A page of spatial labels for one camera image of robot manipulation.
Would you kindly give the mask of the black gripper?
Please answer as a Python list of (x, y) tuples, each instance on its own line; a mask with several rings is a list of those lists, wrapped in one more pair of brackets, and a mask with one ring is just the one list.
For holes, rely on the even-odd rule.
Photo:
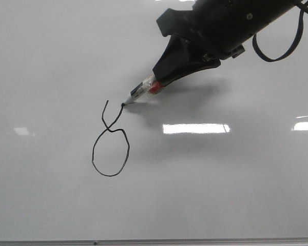
[[(292, 1), (196, 1), (191, 10), (168, 8), (157, 19), (162, 35), (171, 37), (153, 68), (156, 79), (168, 86), (219, 67), (219, 59), (233, 56), (241, 44), (294, 6)], [(189, 62), (186, 40), (218, 59)]]

